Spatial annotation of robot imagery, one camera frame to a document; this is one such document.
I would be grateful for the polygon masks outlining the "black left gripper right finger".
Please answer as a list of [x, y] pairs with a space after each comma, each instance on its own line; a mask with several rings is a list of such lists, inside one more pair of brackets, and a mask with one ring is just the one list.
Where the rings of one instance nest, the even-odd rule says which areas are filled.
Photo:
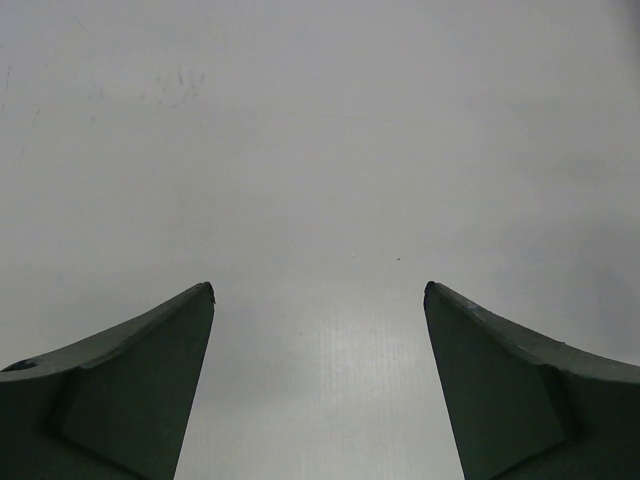
[[429, 282], [426, 324], [467, 479], [636, 479], [639, 369]]

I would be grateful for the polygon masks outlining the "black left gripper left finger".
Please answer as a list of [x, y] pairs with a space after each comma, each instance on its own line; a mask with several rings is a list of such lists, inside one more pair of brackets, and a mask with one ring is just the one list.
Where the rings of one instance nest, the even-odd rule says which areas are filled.
[[202, 282], [1, 371], [4, 479], [172, 479], [214, 320]]

